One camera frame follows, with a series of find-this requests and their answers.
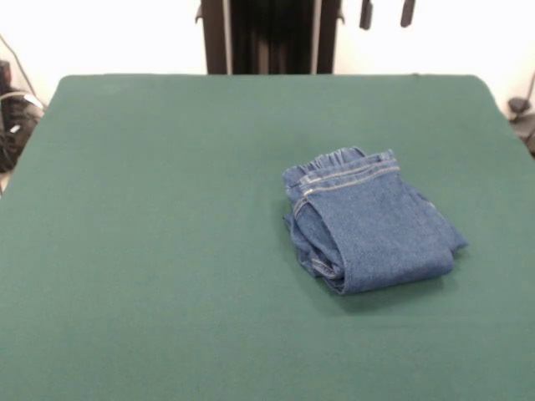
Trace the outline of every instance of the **green tablecloth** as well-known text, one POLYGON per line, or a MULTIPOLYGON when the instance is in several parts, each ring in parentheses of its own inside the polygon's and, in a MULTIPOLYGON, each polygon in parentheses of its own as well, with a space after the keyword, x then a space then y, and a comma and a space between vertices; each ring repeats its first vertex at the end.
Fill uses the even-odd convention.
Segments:
POLYGON ((531 400, 535 164, 470 77, 62 81, 0 200, 0 399, 531 400), (281 174, 391 148, 471 243, 339 297, 281 174))

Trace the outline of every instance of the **green felt surface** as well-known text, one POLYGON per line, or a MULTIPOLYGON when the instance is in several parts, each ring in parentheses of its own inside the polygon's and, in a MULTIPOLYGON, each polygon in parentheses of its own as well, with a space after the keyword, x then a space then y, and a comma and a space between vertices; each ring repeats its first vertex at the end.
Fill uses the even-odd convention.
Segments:
POLYGON ((0 200, 0 399, 532 400, 535 164, 471 77, 72 77, 0 200), (391 148, 471 243, 339 297, 281 174, 391 148))

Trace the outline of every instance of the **black cable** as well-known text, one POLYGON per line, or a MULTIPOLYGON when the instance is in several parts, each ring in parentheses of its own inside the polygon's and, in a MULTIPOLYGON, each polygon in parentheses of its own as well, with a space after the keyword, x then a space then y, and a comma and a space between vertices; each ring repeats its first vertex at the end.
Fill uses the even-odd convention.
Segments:
POLYGON ((13 56, 15 59, 15 63, 17 63, 18 69, 20 70, 21 74, 24 77, 24 80, 26 81, 26 84, 28 85, 30 92, 32 92, 32 95, 35 96, 35 89, 33 89, 32 83, 30 82, 28 76, 26 75, 26 71, 23 69, 23 65, 20 64, 20 60, 18 59, 17 54, 15 51, 9 46, 8 42, 6 42, 6 39, 3 38, 2 34, 0 33, 0 42, 3 43, 3 45, 6 47, 9 53, 13 56))
POLYGON ((526 96, 524 107, 527 107, 527 104, 529 103, 529 99, 532 97, 534 84, 535 84, 535 72, 532 75, 532 81, 529 83, 529 89, 527 90, 527 96, 526 96))

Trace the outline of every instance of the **denim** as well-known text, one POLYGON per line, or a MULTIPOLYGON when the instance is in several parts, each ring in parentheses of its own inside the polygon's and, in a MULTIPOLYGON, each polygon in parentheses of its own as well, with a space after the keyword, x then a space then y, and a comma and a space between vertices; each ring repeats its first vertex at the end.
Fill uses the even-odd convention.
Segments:
POLYGON ((447 274, 463 236, 400 178, 394 152, 320 155, 283 174, 298 261, 339 294, 447 274))

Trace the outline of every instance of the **jeans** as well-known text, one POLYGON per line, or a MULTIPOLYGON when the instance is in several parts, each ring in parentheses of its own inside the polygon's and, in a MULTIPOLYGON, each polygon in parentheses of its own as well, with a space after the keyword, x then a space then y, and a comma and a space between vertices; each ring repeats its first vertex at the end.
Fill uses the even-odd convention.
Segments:
POLYGON ((451 271, 463 236, 400 178, 394 153, 358 148, 320 155, 283 174, 292 213, 284 217, 298 261, 339 294, 451 271))

